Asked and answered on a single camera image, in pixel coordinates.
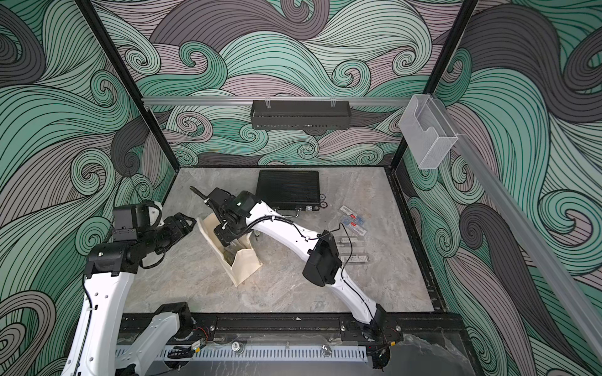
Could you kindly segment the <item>clear compass case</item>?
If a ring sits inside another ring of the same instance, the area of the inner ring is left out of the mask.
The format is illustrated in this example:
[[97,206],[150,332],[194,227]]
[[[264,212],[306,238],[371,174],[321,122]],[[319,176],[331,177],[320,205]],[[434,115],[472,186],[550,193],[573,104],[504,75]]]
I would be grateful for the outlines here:
[[363,238],[358,238],[358,237],[340,237],[337,241],[339,244],[341,244],[343,247],[364,247],[365,246],[365,240]]
[[365,254],[353,254],[353,255],[343,254],[343,255],[340,255],[340,258],[343,263],[349,263],[349,264],[362,264],[362,263],[370,262],[369,256],[365,255]]

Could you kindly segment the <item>aluminium rail back wall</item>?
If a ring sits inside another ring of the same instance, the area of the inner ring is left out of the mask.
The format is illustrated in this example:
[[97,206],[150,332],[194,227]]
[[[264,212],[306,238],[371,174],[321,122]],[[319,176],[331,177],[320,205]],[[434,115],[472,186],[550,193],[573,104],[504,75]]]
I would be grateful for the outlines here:
[[411,97],[143,97],[147,107],[153,106],[250,106],[254,101],[262,101],[267,106],[272,102],[318,101],[330,104],[348,102],[352,107],[402,107],[407,106]]

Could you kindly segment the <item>black wall shelf tray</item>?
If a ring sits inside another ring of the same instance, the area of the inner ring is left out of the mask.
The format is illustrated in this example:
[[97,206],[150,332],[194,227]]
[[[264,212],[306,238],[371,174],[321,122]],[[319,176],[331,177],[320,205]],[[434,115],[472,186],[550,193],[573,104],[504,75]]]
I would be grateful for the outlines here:
[[254,101],[250,117],[252,127],[260,130],[328,130],[351,126],[351,106],[348,102],[272,102],[267,106]]

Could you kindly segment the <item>aluminium rail wall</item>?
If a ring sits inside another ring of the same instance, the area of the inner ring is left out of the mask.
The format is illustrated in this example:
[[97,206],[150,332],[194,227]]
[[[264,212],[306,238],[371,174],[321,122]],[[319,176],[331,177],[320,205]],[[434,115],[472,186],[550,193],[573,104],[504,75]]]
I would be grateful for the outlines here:
[[153,106],[250,106],[254,101],[262,101],[267,106],[272,102],[318,101],[330,104],[348,102],[352,107],[402,107],[407,106],[411,97],[143,97],[147,107]]
[[434,108],[445,119],[445,125],[457,137],[456,149],[464,156],[517,242],[528,253],[590,349],[600,359],[601,315],[503,185],[500,180],[503,170],[498,167],[502,158],[496,154],[495,142],[482,121],[471,114],[467,107],[461,107],[457,111],[454,106],[446,107],[436,97],[433,101]]

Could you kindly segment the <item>cream canvas tote bag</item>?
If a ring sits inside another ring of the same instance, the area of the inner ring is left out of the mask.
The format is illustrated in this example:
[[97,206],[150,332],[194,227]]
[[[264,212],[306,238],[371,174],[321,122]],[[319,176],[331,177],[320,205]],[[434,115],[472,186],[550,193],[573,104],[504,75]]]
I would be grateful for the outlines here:
[[263,266],[252,247],[250,233],[235,239],[228,246],[223,246],[213,232],[219,224],[216,215],[211,214],[205,219],[198,220],[198,228],[202,236],[208,241],[235,287],[241,285]]

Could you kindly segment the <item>black metal briefcase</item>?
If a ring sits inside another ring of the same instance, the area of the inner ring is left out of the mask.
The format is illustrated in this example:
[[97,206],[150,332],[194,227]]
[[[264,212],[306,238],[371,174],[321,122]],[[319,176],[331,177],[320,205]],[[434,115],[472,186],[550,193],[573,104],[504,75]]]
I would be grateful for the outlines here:
[[319,211],[318,171],[261,170],[256,196],[277,211]]

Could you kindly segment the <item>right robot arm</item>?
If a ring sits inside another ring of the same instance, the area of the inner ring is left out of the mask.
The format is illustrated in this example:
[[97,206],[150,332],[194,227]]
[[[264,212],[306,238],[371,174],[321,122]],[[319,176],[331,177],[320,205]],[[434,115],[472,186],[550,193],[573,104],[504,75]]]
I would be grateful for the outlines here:
[[216,216],[213,234],[220,245],[228,247],[254,230],[280,242],[305,262],[303,276],[310,283],[331,289],[346,305],[365,338],[374,342],[384,338],[387,312],[352,281],[331,231],[318,233],[301,227],[249,191],[238,196],[220,188],[207,195],[195,187],[191,191]]

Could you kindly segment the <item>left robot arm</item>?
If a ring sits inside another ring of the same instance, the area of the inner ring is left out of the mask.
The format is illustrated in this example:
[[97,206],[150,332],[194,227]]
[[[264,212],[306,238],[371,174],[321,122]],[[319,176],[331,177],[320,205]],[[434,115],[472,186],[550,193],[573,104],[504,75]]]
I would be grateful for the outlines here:
[[112,241],[94,246],[86,260],[85,297],[64,375],[144,375],[170,339],[191,335],[188,304],[164,304],[125,355],[116,356],[125,301],[144,259],[165,255],[195,224],[182,213],[153,217],[143,205],[114,210]]

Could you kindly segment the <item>aluminium rail right wall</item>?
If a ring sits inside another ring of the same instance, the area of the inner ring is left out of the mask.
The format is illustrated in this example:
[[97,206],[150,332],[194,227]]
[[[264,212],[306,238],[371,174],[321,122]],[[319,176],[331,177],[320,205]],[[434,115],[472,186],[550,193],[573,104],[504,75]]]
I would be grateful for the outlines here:
[[528,253],[590,349],[600,359],[601,315],[503,185],[500,180],[503,170],[498,167],[502,158],[496,154],[495,142],[482,121],[471,114],[467,107],[461,107],[457,111],[454,106],[446,107],[436,97],[433,101],[434,108],[445,119],[445,125],[457,137],[456,149],[464,156],[517,242]]

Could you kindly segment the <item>clear acrylic wall holder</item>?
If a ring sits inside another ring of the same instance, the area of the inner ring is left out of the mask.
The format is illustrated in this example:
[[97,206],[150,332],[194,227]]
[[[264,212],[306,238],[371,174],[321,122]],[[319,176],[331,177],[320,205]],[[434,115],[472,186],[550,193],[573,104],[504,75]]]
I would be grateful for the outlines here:
[[434,170],[456,144],[452,118],[441,100],[429,94],[413,95],[399,128],[421,170]]

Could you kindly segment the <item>red label refill case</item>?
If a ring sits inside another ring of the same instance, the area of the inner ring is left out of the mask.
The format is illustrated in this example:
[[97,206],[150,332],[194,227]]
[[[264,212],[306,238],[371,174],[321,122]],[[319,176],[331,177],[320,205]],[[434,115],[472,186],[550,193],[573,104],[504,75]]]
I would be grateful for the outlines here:
[[353,230],[356,234],[363,237],[368,233],[365,229],[365,220],[357,214],[354,210],[347,207],[346,205],[342,205],[340,207],[340,212],[343,214],[342,223],[349,229]]

